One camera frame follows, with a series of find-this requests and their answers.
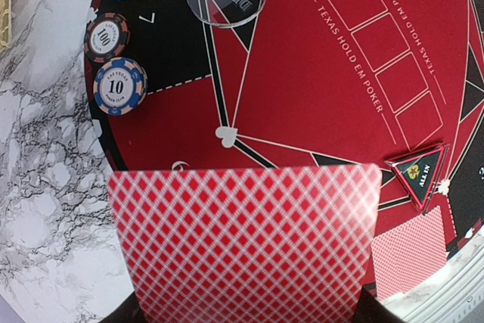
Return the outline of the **red playing card deck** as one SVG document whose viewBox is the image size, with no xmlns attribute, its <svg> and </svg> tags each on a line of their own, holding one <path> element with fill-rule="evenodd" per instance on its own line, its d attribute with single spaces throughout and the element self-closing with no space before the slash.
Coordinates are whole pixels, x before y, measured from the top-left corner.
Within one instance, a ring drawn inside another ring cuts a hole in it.
<svg viewBox="0 0 484 323">
<path fill-rule="evenodd" d="M 119 242 L 149 322 L 349 322 L 382 174 L 374 164 L 116 172 Z"/>
</svg>

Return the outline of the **blue green chip stack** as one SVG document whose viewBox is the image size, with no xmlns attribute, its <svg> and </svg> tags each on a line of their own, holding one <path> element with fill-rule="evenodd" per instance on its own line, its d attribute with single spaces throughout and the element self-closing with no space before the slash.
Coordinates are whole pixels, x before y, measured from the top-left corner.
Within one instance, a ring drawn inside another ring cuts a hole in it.
<svg viewBox="0 0 484 323">
<path fill-rule="evenodd" d="M 91 61 L 103 64 L 113 57 L 119 57 L 129 39 L 127 19 L 119 13 L 103 13 L 86 28 L 84 52 Z"/>
</svg>

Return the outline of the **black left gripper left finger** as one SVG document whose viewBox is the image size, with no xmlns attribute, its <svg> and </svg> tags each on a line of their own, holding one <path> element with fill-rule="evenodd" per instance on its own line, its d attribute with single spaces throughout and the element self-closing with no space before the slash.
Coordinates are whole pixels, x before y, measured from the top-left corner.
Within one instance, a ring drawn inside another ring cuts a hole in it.
<svg viewBox="0 0 484 323">
<path fill-rule="evenodd" d="M 145 317 L 135 293 L 131 293 L 123 303 L 100 323 L 145 323 Z"/>
</svg>

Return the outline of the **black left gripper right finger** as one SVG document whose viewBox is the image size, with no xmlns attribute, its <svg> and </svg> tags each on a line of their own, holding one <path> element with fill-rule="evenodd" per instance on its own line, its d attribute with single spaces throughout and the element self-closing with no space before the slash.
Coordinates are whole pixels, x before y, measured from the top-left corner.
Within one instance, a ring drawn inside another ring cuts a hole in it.
<svg viewBox="0 0 484 323">
<path fill-rule="evenodd" d="M 355 311 L 355 323 L 404 323 L 404 321 L 362 288 Z"/>
</svg>

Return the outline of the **black triangular button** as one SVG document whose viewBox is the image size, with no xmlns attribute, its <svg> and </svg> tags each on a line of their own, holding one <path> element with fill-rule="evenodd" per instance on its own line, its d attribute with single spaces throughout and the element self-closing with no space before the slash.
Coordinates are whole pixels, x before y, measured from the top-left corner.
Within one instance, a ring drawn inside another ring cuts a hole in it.
<svg viewBox="0 0 484 323">
<path fill-rule="evenodd" d="M 427 214 L 437 189 L 449 145 L 434 143 L 406 154 L 394 155 L 385 163 L 408 192 L 417 211 Z"/>
</svg>

